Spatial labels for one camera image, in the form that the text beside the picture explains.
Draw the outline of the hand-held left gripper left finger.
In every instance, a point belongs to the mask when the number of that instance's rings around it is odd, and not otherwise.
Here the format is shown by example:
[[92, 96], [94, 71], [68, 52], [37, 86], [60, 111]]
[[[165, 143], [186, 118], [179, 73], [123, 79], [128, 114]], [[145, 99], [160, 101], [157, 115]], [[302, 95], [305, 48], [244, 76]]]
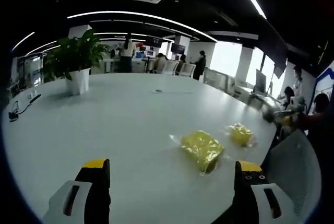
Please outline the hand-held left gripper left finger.
[[110, 161], [86, 162], [49, 200], [43, 223], [109, 223]]

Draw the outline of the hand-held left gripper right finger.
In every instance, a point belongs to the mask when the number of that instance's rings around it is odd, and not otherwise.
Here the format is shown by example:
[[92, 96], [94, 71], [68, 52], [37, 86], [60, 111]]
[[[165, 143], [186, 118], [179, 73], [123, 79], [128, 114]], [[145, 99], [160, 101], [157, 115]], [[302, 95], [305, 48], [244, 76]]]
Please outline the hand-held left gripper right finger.
[[260, 166], [238, 160], [232, 206], [214, 223], [296, 223], [296, 214], [292, 200], [268, 182]]

